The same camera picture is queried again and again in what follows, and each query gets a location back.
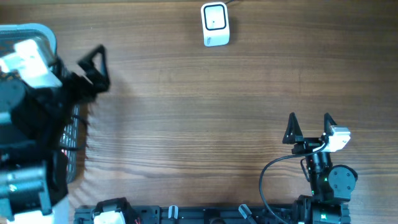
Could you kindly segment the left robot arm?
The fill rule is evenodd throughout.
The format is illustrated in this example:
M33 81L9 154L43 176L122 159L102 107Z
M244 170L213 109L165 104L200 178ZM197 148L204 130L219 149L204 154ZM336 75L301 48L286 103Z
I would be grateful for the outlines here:
M60 140L76 105L107 92L106 49L79 59L82 75L29 40L1 59L1 216L9 222L57 223L68 218L68 147Z

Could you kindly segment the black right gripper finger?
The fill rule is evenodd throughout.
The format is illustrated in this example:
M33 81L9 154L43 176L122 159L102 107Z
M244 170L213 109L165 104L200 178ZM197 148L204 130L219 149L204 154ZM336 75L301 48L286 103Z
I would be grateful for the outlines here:
M336 122L329 113L324 114L324 133L328 136L333 135L333 128L336 126Z
M303 142L303 134L294 112L289 114L287 129L282 140L283 144L297 144Z

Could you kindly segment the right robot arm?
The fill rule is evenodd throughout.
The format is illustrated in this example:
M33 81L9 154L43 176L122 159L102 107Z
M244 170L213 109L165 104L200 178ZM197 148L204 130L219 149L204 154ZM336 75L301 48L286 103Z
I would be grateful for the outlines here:
M293 203L290 223L350 223L348 202L358 180L357 172L346 165L334 165L331 153L342 150L351 139L346 126L339 126L324 114L323 134L306 138L295 113L289 114L282 142L292 144L292 154L300 161L311 196L301 195Z

